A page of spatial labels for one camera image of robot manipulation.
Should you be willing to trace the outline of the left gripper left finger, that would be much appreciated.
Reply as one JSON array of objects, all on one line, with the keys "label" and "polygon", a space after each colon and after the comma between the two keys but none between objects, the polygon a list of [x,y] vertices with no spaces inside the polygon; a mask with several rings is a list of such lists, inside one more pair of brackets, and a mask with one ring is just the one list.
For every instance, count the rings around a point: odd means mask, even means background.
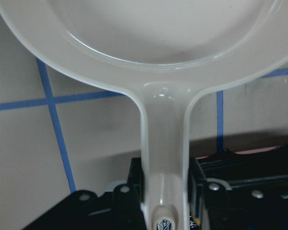
[{"label": "left gripper left finger", "polygon": [[144,174],[141,158],[132,158],[127,183],[113,191],[113,215],[117,230],[145,230],[146,223],[141,210],[144,200]]}]

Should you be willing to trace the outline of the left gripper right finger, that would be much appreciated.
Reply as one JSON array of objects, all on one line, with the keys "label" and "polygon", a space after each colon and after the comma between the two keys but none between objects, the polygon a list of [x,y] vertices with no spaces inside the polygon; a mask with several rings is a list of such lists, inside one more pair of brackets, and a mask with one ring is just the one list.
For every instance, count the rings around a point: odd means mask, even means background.
[{"label": "left gripper right finger", "polygon": [[189,161],[188,196],[190,218],[199,230],[228,230],[231,210],[225,181],[207,178],[194,157]]}]

